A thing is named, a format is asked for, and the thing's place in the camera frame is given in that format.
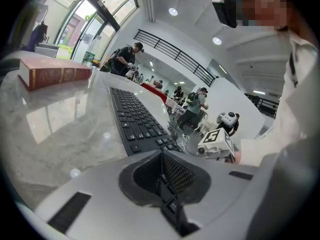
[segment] black strap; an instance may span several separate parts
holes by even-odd
[[[295,68],[294,57],[292,55],[292,52],[290,54],[289,65],[290,65],[290,68],[291,68],[292,82],[293,82],[294,88],[296,88],[297,84],[298,84],[298,79],[297,79],[297,76],[296,76],[296,68]]]

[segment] red tablecloth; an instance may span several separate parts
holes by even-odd
[[[154,93],[155,95],[158,95],[162,99],[163,103],[164,104],[166,103],[167,96],[163,92],[157,90],[156,88],[152,87],[151,85],[149,85],[147,83],[142,83],[141,86],[146,88],[150,92]]]

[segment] black cap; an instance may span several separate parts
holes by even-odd
[[[200,89],[200,91],[205,92],[206,94],[208,93],[208,91],[207,91],[207,88],[206,88],[206,87],[202,87],[202,88]]]
[[[136,42],[134,45],[138,47],[140,51],[144,48],[143,44],[140,42]]]

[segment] book spine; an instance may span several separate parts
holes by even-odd
[[[39,88],[79,80],[87,80],[92,74],[91,69],[85,68],[37,68],[30,70],[29,89]]]

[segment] ceiling light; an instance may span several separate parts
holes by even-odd
[[[263,91],[254,90],[253,92],[256,93],[256,94],[266,95],[266,93],[263,92]]]
[[[219,67],[223,70],[224,73],[228,74],[221,65],[219,65]]]
[[[218,46],[222,44],[222,41],[219,37],[214,37],[212,41]]]
[[[172,16],[177,16],[177,15],[178,15],[178,11],[177,11],[177,9],[175,9],[175,8],[170,8],[170,9],[169,9],[169,13],[170,13]]]

